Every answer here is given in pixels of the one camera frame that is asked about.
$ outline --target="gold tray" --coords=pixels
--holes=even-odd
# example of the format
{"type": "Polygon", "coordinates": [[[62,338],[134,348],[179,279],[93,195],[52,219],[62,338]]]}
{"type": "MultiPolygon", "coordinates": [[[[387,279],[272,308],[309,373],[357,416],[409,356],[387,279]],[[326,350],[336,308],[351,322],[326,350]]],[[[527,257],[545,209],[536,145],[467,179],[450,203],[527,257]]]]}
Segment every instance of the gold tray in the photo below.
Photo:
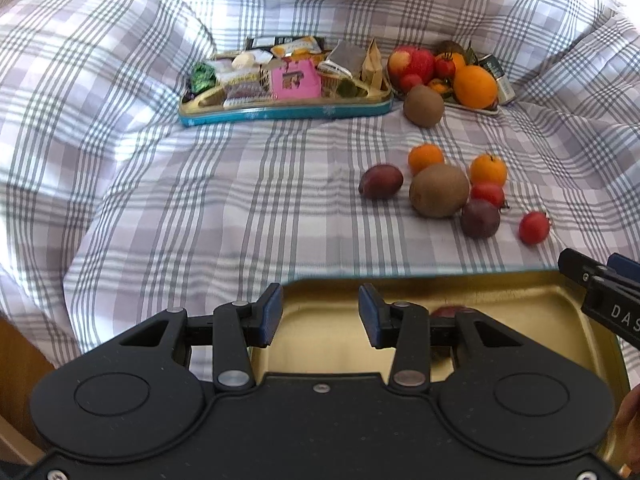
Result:
{"type": "MultiPolygon", "coordinates": [[[[358,315],[358,287],[369,281],[387,303],[405,300],[433,311],[465,304],[592,370],[610,387],[616,408],[629,391],[616,337],[580,312],[584,290],[557,271],[508,272],[433,278],[302,280],[284,286],[282,320],[271,346],[252,349],[257,380],[265,372],[379,372],[385,381],[394,349],[369,345],[358,315]]],[[[453,371],[433,364],[432,381],[453,371]]],[[[623,465],[620,439],[609,431],[599,455],[623,465]]]]}

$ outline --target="kiwi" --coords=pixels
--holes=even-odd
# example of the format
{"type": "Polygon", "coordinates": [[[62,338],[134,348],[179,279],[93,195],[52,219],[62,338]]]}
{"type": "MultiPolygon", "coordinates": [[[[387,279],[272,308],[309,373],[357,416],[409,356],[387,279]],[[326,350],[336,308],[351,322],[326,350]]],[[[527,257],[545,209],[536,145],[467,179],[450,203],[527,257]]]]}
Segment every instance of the kiwi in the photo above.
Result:
{"type": "Polygon", "coordinates": [[[414,176],[409,200],[420,215],[427,218],[453,216],[469,197],[465,172],[449,164],[433,164],[414,176]]]}
{"type": "Polygon", "coordinates": [[[451,54],[457,52],[463,56],[465,55],[465,49],[462,48],[462,45],[451,40],[441,41],[438,46],[436,46],[434,54],[438,56],[439,54],[444,54],[446,52],[450,52],[451,54]]]}
{"type": "Polygon", "coordinates": [[[424,85],[414,86],[404,99],[402,110],[407,119],[421,128],[431,128],[444,115],[444,101],[435,90],[424,85]]]}

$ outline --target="cherry tomato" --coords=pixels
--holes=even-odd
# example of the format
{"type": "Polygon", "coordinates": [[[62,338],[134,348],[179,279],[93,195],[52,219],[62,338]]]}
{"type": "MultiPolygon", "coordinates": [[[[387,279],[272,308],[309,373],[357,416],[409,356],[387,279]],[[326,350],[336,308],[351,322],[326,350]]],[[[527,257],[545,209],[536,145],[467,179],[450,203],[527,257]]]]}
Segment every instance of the cherry tomato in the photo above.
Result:
{"type": "Polygon", "coordinates": [[[441,57],[436,60],[434,71],[438,79],[451,79],[456,74],[456,64],[450,59],[441,57]]]}
{"type": "Polygon", "coordinates": [[[524,215],[520,221],[518,236],[527,245],[535,245],[543,242],[551,229],[549,218],[540,211],[534,211],[524,215]]]}
{"type": "Polygon", "coordinates": [[[509,208],[504,198],[504,190],[491,182],[480,182],[471,186],[470,198],[479,198],[495,205],[498,209],[509,208]]]}

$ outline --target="metal pin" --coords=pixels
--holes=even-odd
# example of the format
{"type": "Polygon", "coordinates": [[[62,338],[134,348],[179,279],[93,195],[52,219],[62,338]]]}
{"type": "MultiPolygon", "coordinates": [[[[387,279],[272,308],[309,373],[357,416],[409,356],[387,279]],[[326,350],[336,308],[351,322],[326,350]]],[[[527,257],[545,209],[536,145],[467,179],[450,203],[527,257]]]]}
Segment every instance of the metal pin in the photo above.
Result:
{"type": "Polygon", "coordinates": [[[331,390],[331,386],[324,383],[314,384],[314,391],[316,394],[327,394],[331,390]]]}
{"type": "Polygon", "coordinates": [[[418,370],[400,370],[394,374],[394,381],[396,384],[406,386],[407,388],[422,386],[426,380],[427,377],[418,370]]]}
{"type": "Polygon", "coordinates": [[[218,382],[229,388],[239,388],[249,382],[249,375],[242,370],[225,370],[218,375],[218,382]]]}
{"type": "Polygon", "coordinates": [[[68,478],[62,471],[52,469],[47,473],[47,480],[68,480],[68,478]]]}

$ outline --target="plaid tablecloth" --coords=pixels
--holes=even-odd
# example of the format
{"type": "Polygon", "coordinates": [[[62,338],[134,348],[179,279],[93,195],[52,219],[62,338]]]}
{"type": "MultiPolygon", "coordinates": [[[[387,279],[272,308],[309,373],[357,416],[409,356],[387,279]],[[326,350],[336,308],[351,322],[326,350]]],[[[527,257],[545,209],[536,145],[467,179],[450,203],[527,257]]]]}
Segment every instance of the plaid tablecloth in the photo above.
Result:
{"type": "MultiPolygon", "coordinates": [[[[191,315],[303,276],[547,268],[571,246],[640,258],[640,39],[625,0],[1,0],[0,309],[60,365],[171,304],[191,315]],[[383,117],[185,129],[183,76],[258,34],[472,41],[518,101],[383,117]],[[383,203],[362,171],[422,142],[510,168],[512,210],[475,242],[383,203]],[[523,212],[549,240],[525,248],[523,212]]],[[[629,366],[637,365],[628,353],[629,366]]],[[[194,354],[207,377],[210,354],[194,354]]]]}

